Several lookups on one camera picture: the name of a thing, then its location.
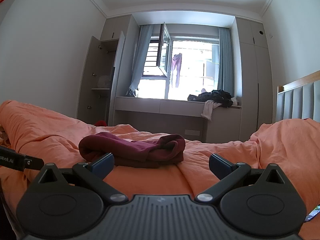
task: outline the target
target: drawer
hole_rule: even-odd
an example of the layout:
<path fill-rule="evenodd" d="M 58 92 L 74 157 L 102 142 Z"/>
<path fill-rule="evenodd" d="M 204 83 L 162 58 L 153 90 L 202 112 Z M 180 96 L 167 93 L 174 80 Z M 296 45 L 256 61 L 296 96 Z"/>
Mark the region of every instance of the drawer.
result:
<path fill-rule="evenodd" d="M 160 102 L 161 114 L 174 114 L 184 116 L 201 117 L 203 112 L 204 103 L 190 102 L 190 101 L 173 101 L 162 100 Z"/>
<path fill-rule="evenodd" d="M 115 110 L 159 113 L 160 100 L 149 98 L 118 97 L 115 102 Z"/>

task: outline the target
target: metal screw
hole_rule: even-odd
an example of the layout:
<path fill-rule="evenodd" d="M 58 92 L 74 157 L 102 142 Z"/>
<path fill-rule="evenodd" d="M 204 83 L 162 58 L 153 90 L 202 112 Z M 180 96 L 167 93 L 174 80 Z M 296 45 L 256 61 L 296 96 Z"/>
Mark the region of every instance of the metal screw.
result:
<path fill-rule="evenodd" d="M 197 196 L 197 199 L 201 202 L 210 202 L 213 199 L 213 196 L 208 193 L 201 193 Z"/>
<path fill-rule="evenodd" d="M 126 199 L 126 195 L 121 194 L 121 193 L 117 193 L 117 194 L 113 194 L 110 196 L 110 199 L 114 202 L 122 202 Z"/>

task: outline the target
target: bed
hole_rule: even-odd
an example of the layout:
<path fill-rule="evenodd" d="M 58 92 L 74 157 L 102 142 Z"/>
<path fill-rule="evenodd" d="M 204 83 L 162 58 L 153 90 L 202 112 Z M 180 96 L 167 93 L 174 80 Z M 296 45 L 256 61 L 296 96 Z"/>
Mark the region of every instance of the bed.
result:
<path fill-rule="evenodd" d="M 263 124 L 249 141 L 205 144 L 186 140 L 183 162 L 158 169 L 116 166 L 104 181 L 129 198 L 134 194 L 190 194 L 194 197 L 219 181 L 208 167 L 211 153 L 217 153 L 233 163 L 246 162 L 253 168 L 279 164 L 310 212 L 320 203 L 320 187 L 317 186 L 320 182 L 319 82 L 320 71 L 296 81 L 296 85 L 282 86 L 277 98 L 278 122 Z M 42 158 L 45 163 L 54 162 L 59 168 L 69 168 L 83 161 L 78 144 L 87 135 L 107 131 L 127 140 L 140 141 L 165 135 L 139 132 L 130 125 L 95 127 L 17 101 L 2 103 L 0 124 L 9 136 L 11 148 Z M 0 167 L 3 203 L 18 237 L 21 230 L 15 219 L 15 209 L 36 174 L 33 170 L 20 172 Z M 320 216 L 317 216 L 303 225 L 300 235 L 304 239 L 320 239 L 319 225 Z"/>

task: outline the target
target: bed headboard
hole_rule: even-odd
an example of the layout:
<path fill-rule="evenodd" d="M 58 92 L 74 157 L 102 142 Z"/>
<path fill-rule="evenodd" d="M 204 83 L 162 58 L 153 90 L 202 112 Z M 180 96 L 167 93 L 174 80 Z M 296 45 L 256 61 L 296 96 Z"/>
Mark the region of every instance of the bed headboard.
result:
<path fill-rule="evenodd" d="M 278 86 L 276 122 L 289 118 L 320 122 L 320 70 Z"/>

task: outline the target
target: window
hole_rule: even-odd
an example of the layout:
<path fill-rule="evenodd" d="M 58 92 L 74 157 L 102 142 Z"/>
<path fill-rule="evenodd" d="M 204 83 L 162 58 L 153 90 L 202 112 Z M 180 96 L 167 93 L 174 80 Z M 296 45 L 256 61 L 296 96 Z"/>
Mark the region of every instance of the window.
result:
<path fill-rule="evenodd" d="M 159 40 L 150 41 L 138 97 L 187 100 L 190 94 L 217 89 L 219 44 L 216 41 L 187 37 L 171 41 L 165 31 L 161 46 Z"/>
<path fill-rule="evenodd" d="M 218 87 L 219 44 L 203 41 L 173 41 L 168 99 L 187 100 L 190 94 Z"/>

